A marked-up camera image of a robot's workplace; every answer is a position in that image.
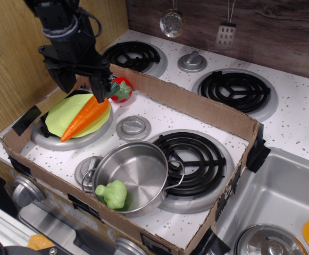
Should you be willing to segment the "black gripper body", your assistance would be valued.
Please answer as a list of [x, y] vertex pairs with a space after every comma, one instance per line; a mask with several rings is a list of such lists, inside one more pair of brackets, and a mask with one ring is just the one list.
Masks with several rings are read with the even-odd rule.
[[70, 66], [76, 75], [90, 77], [94, 71], [110, 71], [110, 63], [95, 49], [92, 29], [43, 29], [50, 45], [38, 48], [45, 65]]

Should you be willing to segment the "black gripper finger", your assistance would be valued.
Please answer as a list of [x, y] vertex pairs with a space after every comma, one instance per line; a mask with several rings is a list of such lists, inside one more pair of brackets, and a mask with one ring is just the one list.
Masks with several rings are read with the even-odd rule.
[[69, 93], [73, 89], [77, 81], [77, 70], [75, 68], [61, 65], [46, 65], [46, 68], [62, 91]]
[[98, 103], [104, 102], [112, 88], [113, 74], [111, 71], [94, 71], [89, 77], [91, 90]]

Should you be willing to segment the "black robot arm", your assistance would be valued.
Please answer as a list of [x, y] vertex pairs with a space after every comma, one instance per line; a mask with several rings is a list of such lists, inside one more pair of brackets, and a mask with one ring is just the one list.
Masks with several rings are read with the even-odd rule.
[[26, 1], [25, 4], [42, 25], [44, 36], [51, 42], [42, 45], [45, 66], [58, 87], [69, 93], [78, 75], [89, 79], [99, 103], [111, 92], [110, 62], [96, 51], [96, 38], [90, 21], [98, 19], [79, 6], [79, 1]]

